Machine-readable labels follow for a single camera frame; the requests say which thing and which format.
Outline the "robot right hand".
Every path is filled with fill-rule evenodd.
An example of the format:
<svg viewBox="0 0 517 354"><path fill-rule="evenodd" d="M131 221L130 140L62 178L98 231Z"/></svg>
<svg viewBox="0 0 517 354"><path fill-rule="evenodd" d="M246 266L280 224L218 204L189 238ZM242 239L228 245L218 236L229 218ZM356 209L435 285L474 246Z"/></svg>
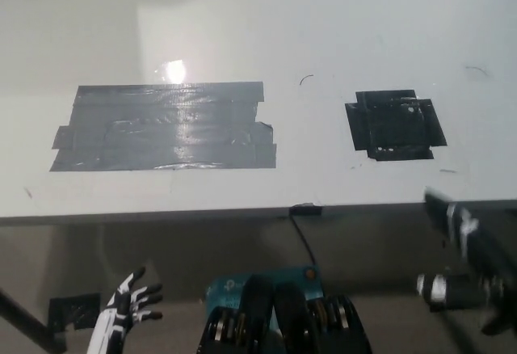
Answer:
<svg viewBox="0 0 517 354"><path fill-rule="evenodd" d="M418 276L418 295L432 310L492 306L516 316L516 265L486 226L465 205L428 189L425 210L432 228L444 236L468 265L469 274Z"/></svg>

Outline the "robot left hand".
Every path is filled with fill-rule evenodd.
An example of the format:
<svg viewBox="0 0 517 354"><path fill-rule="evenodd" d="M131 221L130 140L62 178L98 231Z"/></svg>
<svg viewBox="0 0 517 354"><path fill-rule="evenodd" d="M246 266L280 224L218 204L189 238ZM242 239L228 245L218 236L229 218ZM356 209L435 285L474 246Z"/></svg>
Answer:
<svg viewBox="0 0 517 354"><path fill-rule="evenodd" d="M149 308L162 301L162 284L132 289L145 272L142 266L129 274L111 295L96 320L87 354L120 354L128 333L136 325L163 318L162 312Z"/></svg>

